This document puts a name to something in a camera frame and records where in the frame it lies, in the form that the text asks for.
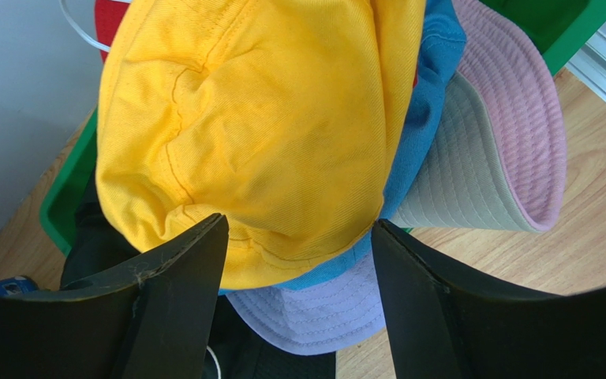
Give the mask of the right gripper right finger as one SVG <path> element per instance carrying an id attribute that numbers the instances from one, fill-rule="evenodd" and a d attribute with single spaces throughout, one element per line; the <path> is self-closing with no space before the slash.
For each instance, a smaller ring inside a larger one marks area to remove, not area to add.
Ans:
<path id="1" fill-rule="evenodd" d="M 606 378 L 606 287 L 554 295 L 501 280 L 388 220 L 372 253 L 399 378 Z"/>

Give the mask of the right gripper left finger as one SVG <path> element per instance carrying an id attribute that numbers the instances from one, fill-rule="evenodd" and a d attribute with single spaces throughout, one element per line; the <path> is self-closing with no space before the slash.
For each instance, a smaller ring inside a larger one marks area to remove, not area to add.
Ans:
<path id="1" fill-rule="evenodd" d="M 214 214 L 60 291 L 0 296 L 0 378 L 198 378 L 228 240 Z"/>

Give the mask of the yellow bucket hat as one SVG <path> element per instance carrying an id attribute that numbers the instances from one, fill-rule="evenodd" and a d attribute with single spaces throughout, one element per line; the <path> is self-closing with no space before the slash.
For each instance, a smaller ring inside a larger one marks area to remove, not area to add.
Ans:
<path id="1" fill-rule="evenodd" d="M 227 290 L 345 253 L 386 208 L 425 7 L 131 2 L 99 89 L 109 223 L 146 253 L 223 214 Z"/>

